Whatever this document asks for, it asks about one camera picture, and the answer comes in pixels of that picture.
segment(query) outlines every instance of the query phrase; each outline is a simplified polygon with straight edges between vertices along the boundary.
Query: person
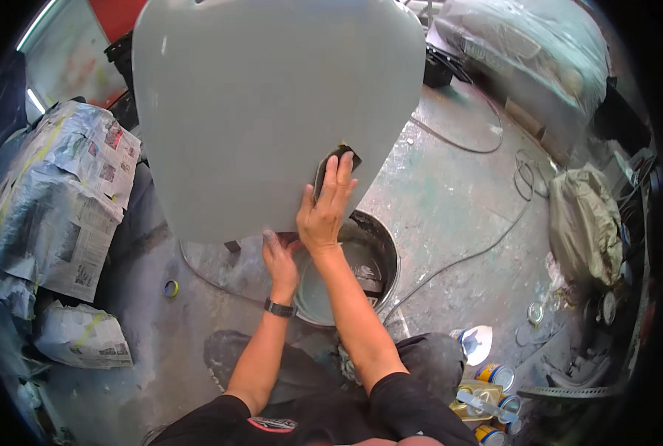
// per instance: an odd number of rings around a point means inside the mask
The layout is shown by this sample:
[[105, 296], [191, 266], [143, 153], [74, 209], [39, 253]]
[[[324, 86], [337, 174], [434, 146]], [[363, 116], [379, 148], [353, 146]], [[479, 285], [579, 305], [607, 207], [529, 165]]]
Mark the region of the person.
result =
[[[151, 445], [478, 444], [448, 407], [465, 363], [460, 344], [442, 333], [394, 344], [337, 243], [357, 183], [352, 155], [329, 158], [316, 203], [306, 186], [296, 217], [300, 240], [264, 232], [274, 304], [265, 307], [276, 310], [263, 314], [251, 337], [225, 330], [206, 343], [208, 367], [224, 394], [167, 426]], [[291, 254], [302, 244], [326, 283], [336, 330], [365, 390], [360, 397], [284, 343], [291, 315], [284, 310], [299, 284]]]

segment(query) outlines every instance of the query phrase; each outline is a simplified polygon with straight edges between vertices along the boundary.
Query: fluorescent light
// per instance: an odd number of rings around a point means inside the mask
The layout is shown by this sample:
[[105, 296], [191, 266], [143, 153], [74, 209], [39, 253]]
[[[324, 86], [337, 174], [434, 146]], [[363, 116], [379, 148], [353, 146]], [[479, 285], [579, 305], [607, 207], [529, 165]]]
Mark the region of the fluorescent light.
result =
[[32, 100], [35, 106], [39, 109], [40, 112], [42, 112], [42, 115], [46, 110], [44, 110], [44, 107], [42, 107], [42, 103], [39, 102], [39, 99], [37, 99], [37, 96], [34, 96], [34, 92], [32, 91], [32, 88], [27, 88], [27, 94], [29, 95], [29, 99]]
[[54, 6], [54, 3], [56, 1], [57, 0], [50, 0], [49, 3], [47, 3], [46, 6], [44, 6], [44, 9], [42, 9], [41, 13], [39, 13], [37, 18], [34, 19], [32, 24], [29, 25], [29, 28], [27, 29], [27, 32], [25, 32], [24, 36], [22, 36], [22, 40], [20, 40], [20, 43], [17, 44], [17, 51], [19, 51], [20, 48], [22, 48], [22, 45], [24, 45], [24, 42], [27, 41], [27, 39], [29, 38], [29, 35], [32, 34], [32, 31], [34, 31], [34, 28], [37, 26], [37, 24], [39, 22], [41, 22], [42, 17], [44, 17], [44, 14], [46, 14], [47, 11], [49, 11], [52, 8], [52, 6]]

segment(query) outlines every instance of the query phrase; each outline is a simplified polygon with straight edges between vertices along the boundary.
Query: printed logo on shirt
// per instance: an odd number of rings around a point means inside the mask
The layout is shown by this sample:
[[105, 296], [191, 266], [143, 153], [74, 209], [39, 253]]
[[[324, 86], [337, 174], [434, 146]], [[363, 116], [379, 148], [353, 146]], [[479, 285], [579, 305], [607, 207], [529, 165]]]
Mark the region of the printed logo on shirt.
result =
[[297, 426], [297, 422], [294, 420], [252, 417], [247, 421], [258, 429], [279, 434], [290, 433]]

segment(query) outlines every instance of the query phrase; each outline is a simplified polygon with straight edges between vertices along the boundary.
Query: black t-shirt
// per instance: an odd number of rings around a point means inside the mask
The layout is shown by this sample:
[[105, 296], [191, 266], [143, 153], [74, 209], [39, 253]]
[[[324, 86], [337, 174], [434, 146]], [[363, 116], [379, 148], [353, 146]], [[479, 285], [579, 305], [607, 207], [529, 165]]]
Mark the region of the black t-shirt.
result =
[[250, 417], [242, 400], [223, 395], [168, 426], [151, 446], [304, 446], [319, 440], [350, 445], [414, 435], [432, 437], [445, 446], [478, 444], [458, 415], [402, 372], [378, 381], [365, 402], [340, 392], [300, 398], [286, 409], [293, 420]]

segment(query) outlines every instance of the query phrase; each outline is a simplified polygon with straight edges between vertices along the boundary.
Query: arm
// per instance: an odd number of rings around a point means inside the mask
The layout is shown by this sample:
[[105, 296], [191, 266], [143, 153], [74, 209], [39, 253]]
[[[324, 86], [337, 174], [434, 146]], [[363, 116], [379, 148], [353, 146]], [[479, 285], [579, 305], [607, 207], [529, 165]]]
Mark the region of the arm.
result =
[[352, 164], [353, 154], [350, 151], [341, 156], [340, 163], [336, 156], [329, 158], [319, 200], [314, 205], [313, 188], [307, 185], [296, 224], [300, 239], [326, 282], [341, 342], [354, 363], [363, 387], [370, 393], [381, 378], [390, 373], [408, 371], [336, 240], [346, 204], [357, 183], [351, 180]]
[[[263, 237], [262, 257], [272, 276], [270, 300], [290, 306], [294, 290], [299, 284], [299, 275], [291, 254], [300, 246], [300, 242], [288, 245], [286, 240], [280, 240], [270, 230], [265, 231]], [[267, 405], [277, 379], [288, 323], [288, 318], [265, 311], [230, 377], [225, 395], [242, 400], [253, 417]]]

